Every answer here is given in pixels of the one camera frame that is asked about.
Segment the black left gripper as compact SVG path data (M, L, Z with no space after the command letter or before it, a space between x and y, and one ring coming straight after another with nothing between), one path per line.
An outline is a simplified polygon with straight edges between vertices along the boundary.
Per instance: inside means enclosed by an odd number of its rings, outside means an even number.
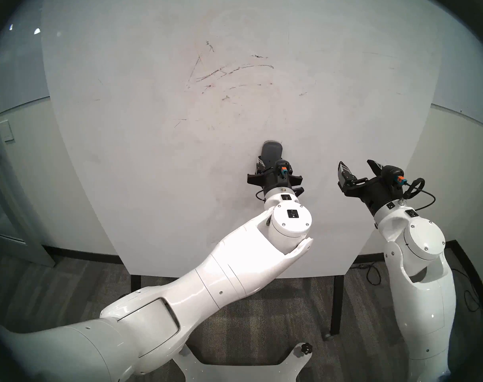
M250 185L262 186L264 195L267 195L267 193L274 188L284 187L291 189L296 197L300 197L303 194L303 187L301 186L302 181L302 176L296 176L293 174L293 168L290 162L287 162L286 173L278 170L269 170L265 172L265 162L263 161L262 156L258 156L255 174L247 175L247 183Z

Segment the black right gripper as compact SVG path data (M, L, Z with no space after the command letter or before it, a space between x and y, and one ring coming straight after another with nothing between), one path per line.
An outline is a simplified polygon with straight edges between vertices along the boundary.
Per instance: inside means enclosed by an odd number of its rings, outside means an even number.
M375 160L368 159L367 164L375 177L372 179L356 179L350 169L342 162L338 165L338 185L347 197L359 198L374 216L377 211L388 203L399 200L403 196L400 185L387 185L383 180L383 165Z

